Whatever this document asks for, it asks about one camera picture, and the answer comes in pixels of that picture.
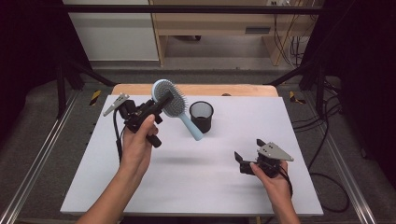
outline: brush bristles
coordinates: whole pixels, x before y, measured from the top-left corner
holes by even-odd
[[[163,108],[163,112],[167,116],[175,118],[186,112],[187,99],[172,81],[166,79],[156,85],[154,89],[155,98],[160,99],[168,91],[174,95],[174,99]]]

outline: white cabinet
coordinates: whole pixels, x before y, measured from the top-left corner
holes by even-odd
[[[147,0],[64,0],[67,5],[148,5]],[[90,61],[158,61],[150,14],[69,13]]]

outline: hair brush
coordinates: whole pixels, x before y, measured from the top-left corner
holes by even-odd
[[[163,108],[163,112],[170,118],[180,118],[196,141],[201,140],[204,135],[186,116],[186,99],[175,84],[167,79],[160,79],[154,83],[151,90],[152,99],[157,102],[167,92],[171,92],[174,99]]]

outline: white tabletop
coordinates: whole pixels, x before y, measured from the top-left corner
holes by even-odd
[[[118,96],[107,97],[105,111]],[[131,96],[137,105],[150,96]],[[195,141],[180,119],[162,113],[158,137],[143,181],[124,213],[139,216],[272,215],[262,183],[239,173],[233,152],[245,160],[257,158],[256,139],[274,142],[288,152],[292,197],[299,216],[323,215],[301,150],[280,97],[187,96],[214,107],[212,129]],[[119,116],[118,124],[123,120]],[[103,192],[119,167],[112,114],[100,116],[90,143],[66,195],[61,212],[80,215]]]

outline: brush head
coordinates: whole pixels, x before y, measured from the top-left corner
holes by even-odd
[[[163,112],[171,118],[176,118],[186,111],[186,98],[177,86],[170,80],[160,79],[154,83],[151,89],[152,99],[155,102],[170,91],[174,99],[163,108]]]

